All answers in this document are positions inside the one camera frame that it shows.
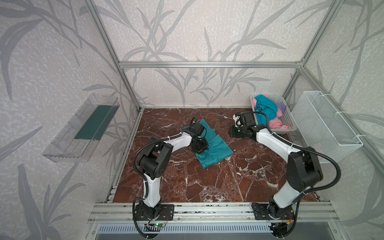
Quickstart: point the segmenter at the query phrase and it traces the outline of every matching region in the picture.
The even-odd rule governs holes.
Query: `folded teal fabric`
[[[255,97],[257,100],[256,106],[255,106],[255,111],[258,112],[263,112],[268,116],[268,120],[271,121],[277,117],[277,106],[276,104],[268,99],[264,95],[259,95]],[[264,124],[266,125],[266,119],[265,116],[262,114],[256,114],[256,119],[258,124]]]
[[[200,121],[200,124],[202,124],[207,130],[205,139],[208,142],[208,150],[205,150],[203,154],[196,154],[196,157],[200,161],[203,168],[218,163],[233,154],[233,151],[229,148],[228,144],[224,142],[220,135],[215,134],[215,130],[210,128],[204,119]]]

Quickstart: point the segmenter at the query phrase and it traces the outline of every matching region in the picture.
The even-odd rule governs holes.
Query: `wall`
[[[120,61],[299,61],[331,0],[95,0]],[[294,69],[127,69],[141,105],[248,106]]]
[[[384,1],[345,1],[306,67],[384,153]],[[339,162],[340,182],[320,191],[350,239],[382,239],[384,177],[361,150]],[[334,177],[323,164],[324,183]]]
[[[136,111],[82,1],[0,2],[0,239],[78,239]],[[42,156],[90,93],[121,104],[87,163]]]

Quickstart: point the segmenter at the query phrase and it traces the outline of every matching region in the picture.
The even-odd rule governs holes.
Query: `teal cloth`
[[[205,139],[208,142],[208,150],[205,150],[203,154],[196,154],[196,157],[203,168],[218,163],[233,154],[233,151],[229,148],[228,144],[224,142],[220,135],[216,135],[215,130],[210,128],[204,119],[200,121],[200,124],[207,130]]]
[[[265,113],[268,116],[269,121],[277,117],[278,108],[272,100],[268,99],[264,95],[256,96],[255,99],[257,100],[255,111]],[[258,124],[266,125],[266,119],[264,115],[256,114],[256,119]]]

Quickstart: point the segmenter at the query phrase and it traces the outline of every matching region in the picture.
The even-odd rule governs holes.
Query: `white wire mesh basket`
[[[252,100],[260,94],[261,93],[254,93],[251,96],[249,96],[249,99],[251,100],[252,111],[255,111],[255,106],[253,105]],[[271,130],[277,134],[286,134],[291,131],[296,131],[297,130],[296,123],[293,120],[291,111],[289,110],[288,104],[286,103],[285,99],[282,96],[273,95],[273,94],[268,94],[268,99],[272,100],[274,103],[280,103],[282,105],[287,106],[287,108],[285,109],[285,113],[280,117],[280,120],[282,124],[290,127],[289,129],[271,128]],[[253,114],[253,117],[257,124],[256,114]]]
[[[292,110],[292,116],[308,146],[335,161],[363,145],[340,112],[320,91],[304,91]]]

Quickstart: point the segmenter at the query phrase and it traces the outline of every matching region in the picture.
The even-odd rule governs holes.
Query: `brown marble tabletop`
[[[175,151],[161,179],[162,202],[268,202],[286,181],[286,162],[253,140],[229,137],[232,116],[246,111],[251,109],[145,109],[113,202],[132,202],[143,196],[142,178],[132,168],[136,151],[152,136],[179,133],[194,116],[198,121],[205,119],[233,155],[203,169],[192,150]],[[317,198],[310,193],[302,200]]]

